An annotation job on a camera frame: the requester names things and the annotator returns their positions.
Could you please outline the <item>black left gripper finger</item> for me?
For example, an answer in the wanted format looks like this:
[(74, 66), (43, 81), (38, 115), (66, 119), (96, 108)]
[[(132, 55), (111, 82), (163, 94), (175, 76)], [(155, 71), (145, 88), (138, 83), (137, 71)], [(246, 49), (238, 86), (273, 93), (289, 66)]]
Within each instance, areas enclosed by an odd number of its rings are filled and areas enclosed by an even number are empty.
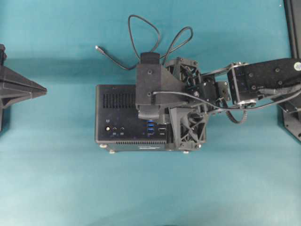
[(5, 46), (0, 45), (0, 111), (9, 106), (43, 96), (47, 89), (4, 65), (7, 59)]

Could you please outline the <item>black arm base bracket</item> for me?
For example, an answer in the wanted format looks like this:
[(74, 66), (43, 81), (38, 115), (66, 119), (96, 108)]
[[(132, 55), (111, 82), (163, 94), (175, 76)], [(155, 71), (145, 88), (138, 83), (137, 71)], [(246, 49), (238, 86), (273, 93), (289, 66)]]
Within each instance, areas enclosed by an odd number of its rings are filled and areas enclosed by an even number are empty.
[(278, 105), (285, 129), (301, 142), (301, 95)]

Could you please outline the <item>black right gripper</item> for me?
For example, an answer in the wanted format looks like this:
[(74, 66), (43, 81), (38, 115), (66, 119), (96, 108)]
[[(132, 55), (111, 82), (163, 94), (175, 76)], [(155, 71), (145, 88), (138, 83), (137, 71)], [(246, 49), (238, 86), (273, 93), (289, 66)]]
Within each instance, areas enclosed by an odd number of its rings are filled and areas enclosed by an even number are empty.
[(177, 57), (168, 61), (165, 68), (185, 83), (186, 93), (204, 100), (186, 97), (186, 105), (169, 109), (172, 144), (175, 149), (200, 149), (206, 142), (207, 125), (207, 116), (200, 113), (226, 107), (224, 104), (230, 101), (229, 83), (216, 81), (214, 76), (201, 77), (196, 60)]

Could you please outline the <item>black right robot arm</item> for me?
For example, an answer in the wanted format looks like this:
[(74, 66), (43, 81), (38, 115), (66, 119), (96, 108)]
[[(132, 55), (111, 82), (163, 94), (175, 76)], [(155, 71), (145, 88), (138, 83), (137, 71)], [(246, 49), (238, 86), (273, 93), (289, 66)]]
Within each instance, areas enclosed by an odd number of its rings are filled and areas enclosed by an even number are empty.
[(185, 103), (170, 107), (167, 150), (190, 152), (206, 141), (211, 115), (226, 113), (234, 124), (247, 120), (257, 102), (270, 99), (281, 109), (284, 127), (301, 137), (301, 61), (283, 58), (261, 63), (232, 63), (209, 73), (201, 73), (196, 61), (171, 60), (167, 70), (182, 81), (184, 91), (171, 91)]

